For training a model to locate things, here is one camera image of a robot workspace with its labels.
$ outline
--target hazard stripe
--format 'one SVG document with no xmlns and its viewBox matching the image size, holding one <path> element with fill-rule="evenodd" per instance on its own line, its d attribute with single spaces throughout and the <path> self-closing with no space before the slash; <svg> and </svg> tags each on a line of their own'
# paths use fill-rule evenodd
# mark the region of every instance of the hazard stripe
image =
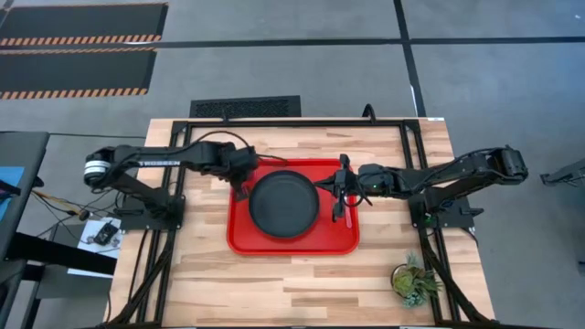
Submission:
<svg viewBox="0 0 585 329">
<path fill-rule="evenodd" d="M 106 96 L 137 96 L 145 95 L 148 89 L 109 88 L 100 90 L 32 90 L 32 91 L 0 91 L 0 100 L 40 100 L 51 98 L 80 98 Z"/>
<path fill-rule="evenodd" d="M 5 37 L 0 38 L 0 46 L 35 46 L 35 45 L 85 45 L 93 43 L 153 42 L 159 41 L 160 35 L 131 36 L 86 36 L 86 37 Z"/>
</svg>

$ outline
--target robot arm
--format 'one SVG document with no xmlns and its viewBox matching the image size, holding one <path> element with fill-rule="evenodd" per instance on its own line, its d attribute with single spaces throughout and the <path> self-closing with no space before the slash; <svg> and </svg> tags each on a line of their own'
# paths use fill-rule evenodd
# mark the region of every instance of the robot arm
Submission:
<svg viewBox="0 0 585 329">
<path fill-rule="evenodd" d="M 86 157 L 83 180 L 94 189 L 113 187 L 148 201 L 149 196 L 140 193 L 140 188 L 134 188 L 140 182 L 127 184 L 125 171 L 134 167 L 178 166 L 202 175 L 213 175 L 244 193 L 241 184 L 258 167 L 258 156 L 253 146 L 236 149 L 234 143 L 207 141 L 194 142 L 185 147 L 105 147 Z"/>
<path fill-rule="evenodd" d="M 510 147 L 472 151 L 447 163 L 426 169 L 399 169 L 379 164 L 364 164 L 357 175 L 349 168 L 349 158 L 342 154 L 342 168 L 330 177 L 315 182 L 329 191 L 337 204 L 334 220 L 343 216 L 344 206 L 356 206 L 369 196 L 408 199 L 425 191 L 427 212 L 436 212 L 445 201 L 458 199 L 492 184 L 517 185 L 528 176 L 522 155 Z M 457 180 L 445 188 L 432 186 Z M 355 205 L 346 203 L 346 196 L 359 196 Z"/>
</svg>

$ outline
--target black plate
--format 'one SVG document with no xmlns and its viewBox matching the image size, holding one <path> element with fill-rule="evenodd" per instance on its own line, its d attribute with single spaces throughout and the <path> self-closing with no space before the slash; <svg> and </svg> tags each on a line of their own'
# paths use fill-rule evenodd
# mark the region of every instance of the black plate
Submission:
<svg viewBox="0 0 585 329">
<path fill-rule="evenodd" d="M 319 196 L 304 175 L 281 170 L 264 176 L 252 189 L 250 215 L 254 224 L 275 238 L 295 238 L 319 214 Z"/>
</svg>

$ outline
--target black floor mat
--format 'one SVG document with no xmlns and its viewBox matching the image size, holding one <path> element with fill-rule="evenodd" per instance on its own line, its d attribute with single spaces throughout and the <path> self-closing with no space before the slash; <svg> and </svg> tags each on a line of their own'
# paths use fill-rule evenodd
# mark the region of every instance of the black floor mat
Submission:
<svg viewBox="0 0 585 329">
<path fill-rule="evenodd" d="M 12 7 L 0 46 L 157 41 L 167 4 Z"/>
<path fill-rule="evenodd" d="M 301 96 L 191 101 L 191 118 L 300 117 Z"/>
<path fill-rule="evenodd" d="M 144 95 L 153 48 L 0 52 L 0 98 Z"/>
</svg>

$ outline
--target gray concrete floor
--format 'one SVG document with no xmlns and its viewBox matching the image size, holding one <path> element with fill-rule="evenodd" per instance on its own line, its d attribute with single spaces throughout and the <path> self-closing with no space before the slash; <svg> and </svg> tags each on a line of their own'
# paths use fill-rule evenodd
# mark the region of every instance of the gray concrete floor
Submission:
<svg viewBox="0 0 585 329">
<path fill-rule="evenodd" d="M 99 3 L 16 0 L 15 5 Z M 163 40 L 397 37 L 391 0 L 171 0 Z M 585 36 L 585 5 L 554 0 L 403 0 L 412 37 Z M 585 189 L 544 187 L 538 175 L 585 156 L 585 45 L 416 46 L 429 116 L 445 117 L 457 154 L 509 143 L 531 176 L 521 186 L 471 197 L 486 212 L 477 237 L 497 318 L 509 324 L 581 328 L 585 323 Z M 145 134 L 148 121 L 186 117 L 195 99 L 302 97 L 304 116 L 415 115 L 400 46 L 165 49 L 142 97 L 0 102 L 0 130 Z M 140 140 L 51 137 L 40 175 L 56 196 L 88 202 L 85 154 Z M 107 205 L 111 200 L 104 200 Z M 19 230 L 54 223 L 31 200 Z M 21 285 L 9 328 L 30 286 Z M 101 320 L 106 292 L 41 304 L 36 328 Z"/>
</svg>

